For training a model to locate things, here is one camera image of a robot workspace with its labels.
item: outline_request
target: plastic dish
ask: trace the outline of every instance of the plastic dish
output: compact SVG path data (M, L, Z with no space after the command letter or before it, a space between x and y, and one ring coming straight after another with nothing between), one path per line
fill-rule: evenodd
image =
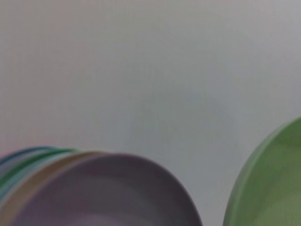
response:
M47 158L39 159L35 162L32 162L29 165L23 164L23 168L20 165L16 165L10 172L6 174L8 177L3 177L0 179L0 206L3 201L3 198L8 194L13 192L14 187L18 186L18 184L22 183L24 180L30 178L32 174L39 171L40 169L50 165L60 159L66 158L69 155L73 155L75 152L67 151L67 152L58 152L54 155L49 155Z
M37 153L50 152L56 148L50 146L32 147L6 155L0 159L0 176L11 170L15 165Z
M33 196L24 198L24 191L3 206L3 226L202 226L189 195L169 172L127 154L82 160Z
M87 159L91 156L98 156L103 153L97 151L77 152L73 155L65 155L56 161L49 161L42 167L38 168L26 178L22 178L13 189L9 191L1 202L1 225L8 226L9 222L14 219L16 214L24 204L57 174L66 170L71 165L80 160Z
M266 138L232 190L223 226L301 225L301 118Z
M35 156L32 156L28 159L21 161L19 164L14 166L4 175L0 177L0 200L3 195L20 180L22 177L25 177L26 174L30 173L35 168L42 166L49 159L55 158L56 156L65 155L73 153L77 150L75 149L56 149L53 151L38 153Z

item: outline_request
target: white wall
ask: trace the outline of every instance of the white wall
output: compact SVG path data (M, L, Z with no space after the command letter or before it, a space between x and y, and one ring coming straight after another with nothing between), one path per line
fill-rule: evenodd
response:
M152 158L222 225L235 178L301 114L297 0L0 0L0 148Z

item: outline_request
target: purple plate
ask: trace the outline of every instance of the purple plate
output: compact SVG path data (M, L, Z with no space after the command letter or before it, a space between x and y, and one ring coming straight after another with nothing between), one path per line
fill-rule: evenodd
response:
M11 226L202 226L182 185L141 157L108 154L70 166L42 187Z

